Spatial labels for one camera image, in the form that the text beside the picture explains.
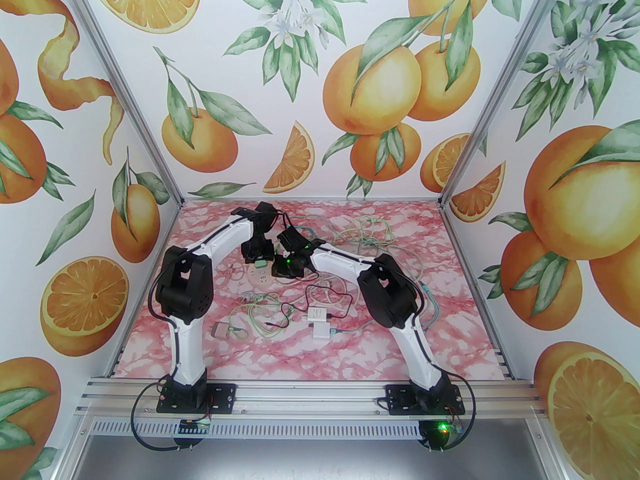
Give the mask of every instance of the white connector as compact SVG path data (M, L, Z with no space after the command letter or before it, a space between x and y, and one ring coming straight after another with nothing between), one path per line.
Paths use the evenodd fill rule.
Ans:
M331 339L331 324L329 322L313 322L313 339L329 341Z
M309 306L306 312L307 322L326 322L327 321L327 308L320 306Z

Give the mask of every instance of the pink marble surface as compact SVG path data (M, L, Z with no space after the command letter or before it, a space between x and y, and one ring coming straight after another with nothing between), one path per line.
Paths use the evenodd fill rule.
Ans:
M469 286L455 256L450 238L443 226L435 203L423 201L274 201L274 205L292 216L296 225L313 228L320 238L352 252L354 244L340 240L330 230L329 223L311 215L329 219L333 227L343 231L354 218L375 217L387 220L395 236L388 251L402 265L405 272L421 277L441 306L440 318L427 330L427 338L439 365L469 380L502 380L493 347L483 327ZM188 201L173 229L170 243L184 247L201 240L206 233L219 226L237 206L254 208L254 201ZM272 231L277 234L281 226ZM381 224L372 233L384 237ZM361 246L359 253L377 256L371 246ZM218 265L214 273L214 303L205 316L203 349L208 377L228 380L406 380L407 365L387 329L373 322L355 332L337 333L330 341L312 338L312 330L303 320L303 313L295 311L287 329L274 338L260 336L244 311L229 313L242 304L240 294L258 292L247 279L240 248ZM305 308L304 290L308 283L324 282L337 290L348 291L357 303L343 319L332 318L331 326L352 330L370 320L356 286L342 279L322 275L315 281L275 281L269 292L278 293L282 301L295 302ZM314 306L330 306L330 313L343 314L346 298L331 295L327 290L310 288L317 300ZM263 309L261 322L279 322L279 306ZM425 322L431 311L421 319ZM227 338L211 335L216 322L230 323L245 329L248 338L233 334ZM170 369L170 343L167 324L153 318L146 304L139 311L115 377L159 378Z

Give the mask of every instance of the pink marble tabletop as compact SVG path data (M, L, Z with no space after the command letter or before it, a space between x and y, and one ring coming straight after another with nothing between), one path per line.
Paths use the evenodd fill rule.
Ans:
M502 380L503 373L494 354L480 314L462 274L460 263L444 228L435 203L424 201L272 201L288 212L296 226L309 226L318 237L336 247L378 256L382 250L368 244L345 241L350 236L369 236L391 242L384 247L402 265L404 271L420 278L441 307L438 320L427 330L427 338L436 361L443 368L469 380ZM169 243L184 247L201 240L222 224L237 206L254 208L255 201L187 201L172 231ZM371 218L386 220L371 222ZM345 232L346 229L358 231ZM282 230L280 224L272 235ZM301 229L307 236L311 231ZM240 248L218 265L214 272L214 302L205 316L203 353L209 378L226 380L406 380L407 365L387 329L373 322L356 286L327 274L310 274L303 281L277 279L258 290L247 277ZM278 304L236 309L245 304L246 292L274 293L282 302L306 308L305 289L309 284L331 286L339 293L350 293L355 304L345 318L331 318L331 327L340 331L329 341L314 340L312 329L300 311L293 311L290 325L277 334L281 323ZM338 297L326 289L308 289L313 306L330 307L341 315L347 297ZM421 316L426 322L429 309ZM235 331L226 334L217 322L229 324ZM255 325L262 323L262 330ZM169 372L171 350L167 324L153 318L144 304L135 320L115 377L159 378Z

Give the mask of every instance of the black mounting plate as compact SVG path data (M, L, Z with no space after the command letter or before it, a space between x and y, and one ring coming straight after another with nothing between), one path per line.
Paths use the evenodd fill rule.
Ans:
M231 414L236 401L236 384L228 382L207 382L204 400L213 400L208 406L194 407L182 397L171 391L169 384L162 386L158 405L155 410L163 414Z
M423 409L418 403L416 391L410 384L387 384L384 386L384 393L386 393L386 404L390 416L449 416L451 411L448 406L453 407L454 413L458 416L465 413L460 388L455 384L449 384L446 387L438 405L430 410Z

